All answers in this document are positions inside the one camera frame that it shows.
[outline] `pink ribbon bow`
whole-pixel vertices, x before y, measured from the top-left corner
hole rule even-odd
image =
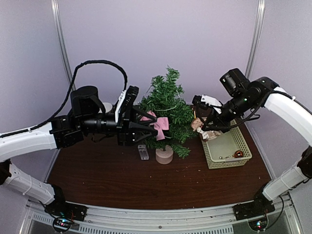
[[[152,111],[147,112],[148,114],[156,117],[155,113]],[[150,120],[149,118],[143,116],[141,121]],[[151,123],[154,126],[154,129],[158,131],[158,135],[156,136],[156,140],[163,140],[165,139],[165,135],[162,130],[169,130],[169,122],[167,117],[159,117],[157,118],[156,123]]]

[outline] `green basket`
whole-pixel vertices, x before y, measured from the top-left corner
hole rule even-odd
[[[236,121],[232,120],[231,125],[234,124],[236,124]],[[252,158],[252,153],[238,127],[232,128],[214,140],[202,141],[202,144],[209,169],[243,166]],[[232,156],[237,150],[241,150],[244,153],[244,157],[225,158]]]

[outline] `small christmas tree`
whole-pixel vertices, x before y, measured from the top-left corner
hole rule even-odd
[[[179,71],[167,67],[166,76],[152,78],[153,90],[148,97],[144,97],[140,108],[144,111],[152,111],[157,117],[167,117],[169,130],[164,131],[165,139],[157,141],[156,138],[145,140],[148,148],[164,149],[169,145],[179,157],[186,157],[190,150],[182,144],[195,133],[191,129],[194,119],[193,111],[189,105],[180,97],[184,93],[181,85],[176,81],[180,77]]]

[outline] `cable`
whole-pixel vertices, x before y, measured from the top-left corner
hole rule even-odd
[[[253,120],[256,120],[256,119],[260,119],[260,117],[261,117],[261,115],[259,115],[259,114],[255,114],[254,116],[256,116],[256,117],[250,118],[248,121],[253,121]]]
[[[26,133],[26,132],[29,132],[29,131],[32,131],[32,130],[35,130],[35,129],[38,129],[40,127],[42,127],[43,125],[47,124],[48,122],[51,122],[51,120],[64,108],[67,100],[68,100],[68,97],[70,95],[70,92],[72,90],[72,87],[74,85],[74,82],[75,82],[75,79],[76,79],[76,75],[77,75],[77,71],[79,70],[79,68],[83,67],[84,65],[88,65],[88,64],[96,64],[96,63],[102,63],[102,64],[108,64],[108,65],[111,65],[115,68],[117,68],[122,74],[123,74],[123,78],[124,78],[124,87],[123,87],[123,90],[125,90],[127,88],[127,82],[128,82],[128,77],[127,77],[127,74],[126,72],[124,71],[124,69],[122,67],[120,67],[119,65],[117,65],[116,63],[113,63],[113,62],[110,62],[110,61],[107,61],[107,60],[88,60],[88,61],[85,61],[83,63],[81,63],[80,65],[78,65],[76,68],[75,68],[75,71],[74,71],[74,74],[73,74],[73,78],[72,78],[72,81],[69,85],[69,88],[68,88],[68,91],[67,91],[67,94],[66,94],[66,97],[65,97],[65,100],[64,102],[62,103],[62,105],[60,106],[60,108],[51,116],[49,117],[46,121],[30,128],[30,129],[23,129],[23,130],[19,130],[19,131],[15,131],[15,132],[10,132],[10,133],[6,133],[6,134],[2,134],[0,136],[0,138],[3,138],[3,137],[9,137],[9,136],[12,136],[12,135],[16,135],[16,134],[20,134],[20,133]]]
[[[102,141],[102,140],[104,140],[104,139],[106,139],[106,138],[111,138],[111,137],[113,137],[114,135],[105,135],[105,136],[103,136],[102,138],[100,138],[100,139],[95,139],[95,134],[93,134],[92,135],[92,137],[91,137],[91,141],[93,142],[93,143],[98,143],[98,142],[100,142],[100,141]]]
[[[281,94],[281,95],[284,95],[290,99],[293,99],[292,96],[290,96],[289,94],[287,93],[284,93],[284,92],[281,92],[281,91],[274,91],[273,92],[274,94]],[[301,104],[299,101],[297,101],[296,99],[293,100],[294,102],[296,102],[297,104],[299,104],[303,109],[305,109],[307,112],[309,112],[310,115],[312,115],[312,112],[307,108],[305,107],[303,104]]]
[[[65,220],[65,221],[66,221],[65,223],[69,225],[69,227],[66,228],[66,229],[64,229],[64,230],[62,230],[61,233],[67,232],[67,231],[71,228],[71,226],[75,224],[75,223],[73,222],[73,216],[74,216],[73,212],[72,212],[72,221],[70,221],[70,220],[68,220],[68,219],[66,219],[66,218],[63,218],[63,217],[55,217],[53,214],[51,214],[51,213],[46,209],[46,206],[45,206],[41,201],[39,201],[39,202],[40,202],[40,204],[43,206],[44,211],[47,212],[47,213],[53,218],[52,227],[53,227],[54,231],[56,231],[56,232],[59,233],[59,230],[55,228],[55,225],[57,224],[57,221],[59,221],[59,220],[60,220],[61,222],[63,222],[63,223],[64,223],[64,220]]]
[[[306,183],[308,183],[309,181],[310,181],[310,178],[307,179],[307,180],[305,180],[305,181],[303,181],[302,183],[303,183],[303,184],[306,184]]]
[[[267,229],[271,228],[271,227],[278,221],[278,219],[282,216],[282,213],[283,213],[283,211],[284,211],[284,206],[285,206],[285,204],[284,204],[284,201],[283,201],[281,195],[279,196],[279,198],[282,200],[282,204],[283,204],[283,205],[282,205],[282,210],[281,210],[281,212],[279,213],[277,219],[276,219],[269,227],[267,227],[267,228],[264,229],[265,231],[266,231]]]
[[[272,94],[274,91],[270,91],[268,93],[266,93],[263,98],[261,99],[261,101],[259,102],[259,104],[255,107],[255,109],[245,118],[243,119],[241,122],[231,125],[229,127],[223,127],[223,126],[211,126],[209,125],[209,121],[208,118],[206,119],[206,121],[203,120],[203,118],[199,115],[199,106],[198,104],[196,105],[196,111],[197,111],[197,116],[200,119],[200,121],[202,121],[202,123],[204,124],[204,126],[206,127],[206,131],[222,131],[222,130],[228,130],[228,129],[232,129],[232,128],[236,128],[239,125],[243,124],[244,122],[248,121],[261,107],[261,105],[267,100],[268,96],[270,94]]]

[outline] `small figurine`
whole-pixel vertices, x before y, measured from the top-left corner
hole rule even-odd
[[[203,123],[199,118],[195,118],[191,123],[193,131],[197,131],[198,133],[202,134],[203,141],[216,139],[218,136],[222,134],[221,131],[203,131],[202,126]]]

